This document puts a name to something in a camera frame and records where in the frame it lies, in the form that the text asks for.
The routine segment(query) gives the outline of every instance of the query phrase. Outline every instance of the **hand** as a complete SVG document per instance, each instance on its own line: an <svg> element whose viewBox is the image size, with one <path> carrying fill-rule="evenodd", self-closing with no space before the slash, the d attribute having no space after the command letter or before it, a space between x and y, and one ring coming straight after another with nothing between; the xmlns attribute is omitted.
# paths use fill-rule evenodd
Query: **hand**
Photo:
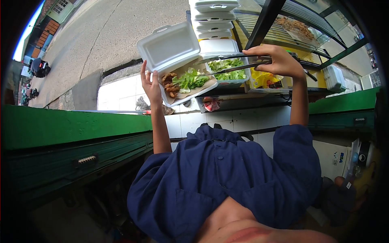
<svg viewBox="0 0 389 243"><path fill-rule="evenodd" d="M248 50L243 50L246 55L270 55L273 62L262 64L254 68L256 71L264 71L297 79L305 79L303 67L282 47L277 45L259 45Z"/></svg>
<svg viewBox="0 0 389 243"><path fill-rule="evenodd" d="M146 71L147 60L145 60L140 69L140 77L142 79L142 87L150 100L151 107L162 105L161 89L158 84L158 72L154 71L152 74L152 82L150 82L151 73Z"/></svg>

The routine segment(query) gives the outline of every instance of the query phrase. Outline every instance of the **road crack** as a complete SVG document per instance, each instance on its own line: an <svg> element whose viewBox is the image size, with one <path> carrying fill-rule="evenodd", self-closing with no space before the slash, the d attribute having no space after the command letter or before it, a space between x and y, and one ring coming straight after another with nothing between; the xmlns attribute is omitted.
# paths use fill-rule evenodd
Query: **road crack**
<svg viewBox="0 0 389 243"><path fill-rule="evenodd" d="M82 74L84 73L85 65L86 65L86 63L87 63L88 60L89 60L89 56L91 55L92 50L93 50L93 48L95 47L96 41L97 41L97 39L99 38L101 31L104 29L105 25L108 23L108 20L109 20L109 19L111 18L111 16L114 14L114 12L116 11L117 7L119 6L119 4L120 4L122 1L123 1L123 0L120 0L120 1L119 1L119 3L116 5L115 9L112 11L112 13L111 13L111 14L109 15L109 17L107 18L107 21L104 23L103 27L102 27L102 28L100 29L100 31L98 32L97 37L96 37L96 39L95 39L95 42L93 43L92 48L91 48L91 50L89 51L88 56L86 57L86 61L85 61L85 63L84 63L84 66L82 67L82 71L81 71L79 80L81 80Z"/></svg>

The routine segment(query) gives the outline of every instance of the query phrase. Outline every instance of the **sky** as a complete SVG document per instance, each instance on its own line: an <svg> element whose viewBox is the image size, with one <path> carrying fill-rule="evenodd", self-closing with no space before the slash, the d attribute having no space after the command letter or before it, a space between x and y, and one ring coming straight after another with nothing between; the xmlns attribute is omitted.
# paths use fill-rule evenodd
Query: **sky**
<svg viewBox="0 0 389 243"><path fill-rule="evenodd" d="M38 9L34 13L34 15L31 17L30 21L28 22L28 24L27 24L27 26L26 26L23 34L22 34L22 36L20 37L19 43L16 46L16 49L15 49L15 52L14 52L14 57L13 57L13 59L16 60L16 61L21 61L22 60L22 52L23 52L24 40L31 33L31 31L33 29L33 27L29 27L29 26L30 25L34 26L35 21L37 20L39 14L40 14L40 11L42 10L42 6L43 6L43 2L41 3L41 5L39 5Z"/></svg>

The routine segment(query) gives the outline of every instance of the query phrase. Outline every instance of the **motorcycle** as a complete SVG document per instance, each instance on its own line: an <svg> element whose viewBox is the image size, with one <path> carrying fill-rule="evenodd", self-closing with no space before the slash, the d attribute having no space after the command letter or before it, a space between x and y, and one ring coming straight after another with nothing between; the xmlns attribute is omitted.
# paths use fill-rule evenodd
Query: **motorcycle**
<svg viewBox="0 0 389 243"><path fill-rule="evenodd" d="M37 78L46 77L46 75L49 74L51 70L51 68L49 67L49 63L41 60L41 58L35 58L34 60L30 60L28 63L28 68Z"/></svg>
<svg viewBox="0 0 389 243"><path fill-rule="evenodd" d="M34 99L35 97L37 97L39 95L39 92L37 89L30 89L30 100L31 99Z"/></svg>
<svg viewBox="0 0 389 243"><path fill-rule="evenodd" d="M28 106L29 101L30 101L30 98L27 95L23 94L22 98L20 99L20 104L22 106Z"/></svg>

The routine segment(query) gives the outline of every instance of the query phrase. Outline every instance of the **lettuce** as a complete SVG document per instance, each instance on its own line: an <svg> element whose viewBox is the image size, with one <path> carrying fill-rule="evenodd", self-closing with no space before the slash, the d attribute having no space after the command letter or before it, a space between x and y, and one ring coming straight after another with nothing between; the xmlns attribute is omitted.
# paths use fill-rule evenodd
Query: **lettuce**
<svg viewBox="0 0 389 243"><path fill-rule="evenodd" d="M174 77L172 79L173 85L180 85L180 93L189 93L191 89L196 87L202 87L206 81L209 80L208 76L199 76L200 72L198 72L194 68L188 68L188 71L185 72L180 78Z"/></svg>
<svg viewBox="0 0 389 243"><path fill-rule="evenodd" d="M226 68L242 66L244 65L244 63L239 58L235 58L233 60L226 59L226 60L212 61L209 62L208 65L211 68L212 72L219 72ZM244 69L241 69L241 70L236 70L228 73L215 74L215 78L217 80L237 80L237 79L246 79L246 75Z"/></svg>

